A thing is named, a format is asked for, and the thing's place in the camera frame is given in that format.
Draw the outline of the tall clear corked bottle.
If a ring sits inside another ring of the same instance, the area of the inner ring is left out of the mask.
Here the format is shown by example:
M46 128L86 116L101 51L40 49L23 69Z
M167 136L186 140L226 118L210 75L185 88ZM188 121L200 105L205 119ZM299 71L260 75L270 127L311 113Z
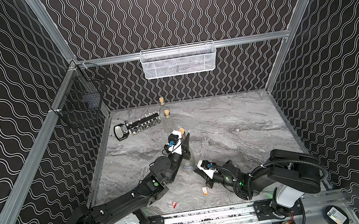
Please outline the tall clear corked bottle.
M190 134L184 128L180 128L179 132L182 135L184 145L182 146L183 160L181 161L181 169L187 173L192 173L195 169L194 153L190 147Z

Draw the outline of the short clear corked bottle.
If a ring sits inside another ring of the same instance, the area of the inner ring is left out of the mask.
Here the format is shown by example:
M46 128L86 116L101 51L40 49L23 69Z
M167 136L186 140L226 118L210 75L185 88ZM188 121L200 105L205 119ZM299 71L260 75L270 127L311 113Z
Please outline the short clear corked bottle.
M160 109L159 109L159 114L161 117L165 116L165 111L169 110L168 106L165 104L165 100L164 97L160 97L159 98L159 102L160 102Z

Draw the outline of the clear bottle with orange label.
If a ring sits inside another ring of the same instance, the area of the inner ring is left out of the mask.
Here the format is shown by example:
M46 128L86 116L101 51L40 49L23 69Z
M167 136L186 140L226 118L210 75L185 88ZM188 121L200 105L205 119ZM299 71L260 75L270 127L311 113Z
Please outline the clear bottle with orange label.
M168 109L164 110L164 116L163 116L163 125L164 125L164 130L166 132L167 135L172 134L173 131L175 131L177 129L173 118L171 117L170 111Z

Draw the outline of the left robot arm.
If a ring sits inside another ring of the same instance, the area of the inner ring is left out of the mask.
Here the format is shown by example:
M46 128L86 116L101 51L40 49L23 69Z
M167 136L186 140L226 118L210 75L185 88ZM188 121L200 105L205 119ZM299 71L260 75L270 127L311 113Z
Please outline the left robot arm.
M104 204L88 208L83 204L75 209L65 224L115 224L129 214L140 215L141 224L149 224L141 209L160 200L169 190L167 185L175 181L181 161L190 158L190 134L177 138L173 132L166 144L167 155L158 157L150 164L150 172L138 185L124 195Z

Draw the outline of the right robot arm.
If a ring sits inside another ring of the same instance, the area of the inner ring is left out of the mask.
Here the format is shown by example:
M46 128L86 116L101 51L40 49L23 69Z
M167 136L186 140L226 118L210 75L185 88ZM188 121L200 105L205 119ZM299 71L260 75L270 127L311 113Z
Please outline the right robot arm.
M279 183L266 208L257 213L285 219L293 213L293 207L306 193L321 191L321 182L328 178L329 172L311 155L274 149L269 159L243 173L231 160L220 166L217 163L201 160L194 172L206 181L208 188L220 184L238 198L251 201L265 188Z

